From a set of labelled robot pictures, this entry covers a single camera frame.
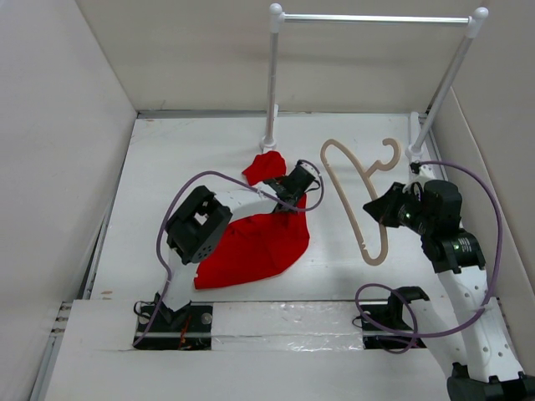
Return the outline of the red t shirt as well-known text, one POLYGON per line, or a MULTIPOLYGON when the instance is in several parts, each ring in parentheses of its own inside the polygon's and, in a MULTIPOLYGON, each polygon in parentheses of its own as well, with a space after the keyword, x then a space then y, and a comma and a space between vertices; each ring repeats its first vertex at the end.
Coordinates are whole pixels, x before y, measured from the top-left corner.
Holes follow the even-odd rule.
POLYGON ((278 276, 307 250, 305 213, 276 212, 275 201, 248 189, 217 192, 216 199, 231 210, 232 218, 215 251, 197 267, 195 289, 278 276))

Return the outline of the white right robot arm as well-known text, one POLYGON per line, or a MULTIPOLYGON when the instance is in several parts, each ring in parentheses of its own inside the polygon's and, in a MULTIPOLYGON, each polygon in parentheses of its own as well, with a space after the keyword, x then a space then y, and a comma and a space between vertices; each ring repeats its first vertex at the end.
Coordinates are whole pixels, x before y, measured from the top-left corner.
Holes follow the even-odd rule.
POLYGON ((461 228, 462 197, 444 180, 405 186, 395 182, 364 210, 385 227, 405 226, 420 236, 425 256, 446 290, 462 330, 446 329, 429 297, 418 287, 390 296, 390 325, 415 329, 446 375, 452 400, 532 400, 534 378, 526 374, 507 340, 496 300, 489 296, 485 259, 477 239, 461 228))

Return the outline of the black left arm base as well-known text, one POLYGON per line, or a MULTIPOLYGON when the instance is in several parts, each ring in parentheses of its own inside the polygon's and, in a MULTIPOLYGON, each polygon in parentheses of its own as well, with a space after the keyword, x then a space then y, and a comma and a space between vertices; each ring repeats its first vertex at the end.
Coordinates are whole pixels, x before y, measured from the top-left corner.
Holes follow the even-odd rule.
POLYGON ((211 350, 213 305, 189 302, 173 311, 164 303, 151 326, 150 319, 160 295, 153 301, 138 301, 133 306, 137 326, 133 347, 146 351, 206 351, 211 350))

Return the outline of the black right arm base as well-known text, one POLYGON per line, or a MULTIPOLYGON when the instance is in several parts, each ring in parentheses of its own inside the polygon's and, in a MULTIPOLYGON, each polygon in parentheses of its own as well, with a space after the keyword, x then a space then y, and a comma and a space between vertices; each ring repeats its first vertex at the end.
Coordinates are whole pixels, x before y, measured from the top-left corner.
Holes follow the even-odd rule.
POLYGON ((363 299, 363 292, 372 287, 372 284, 363 285, 355 294, 359 315, 354 324, 362 329, 366 349, 382 349, 393 354, 414 348, 438 349, 439 339, 415 336, 439 329, 428 315, 426 308, 430 298, 423 289, 415 286, 392 289, 377 284, 376 287, 389 292, 389 296, 373 302, 363 299))

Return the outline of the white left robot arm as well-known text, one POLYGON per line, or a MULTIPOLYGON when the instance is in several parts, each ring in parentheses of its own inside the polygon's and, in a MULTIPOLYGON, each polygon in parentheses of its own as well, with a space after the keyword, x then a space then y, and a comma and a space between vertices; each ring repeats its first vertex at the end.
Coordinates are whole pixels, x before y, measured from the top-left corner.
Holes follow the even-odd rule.
POLYGON ((168 331, 186 323, 193 290, 232 287, 276 277, 307 250, 307 195, 324 192, 318 168, 299 160, 260 158, 237 180, 205 171, 187 181, 165 213, 156 255, 166 269, 157 321, 168 331))

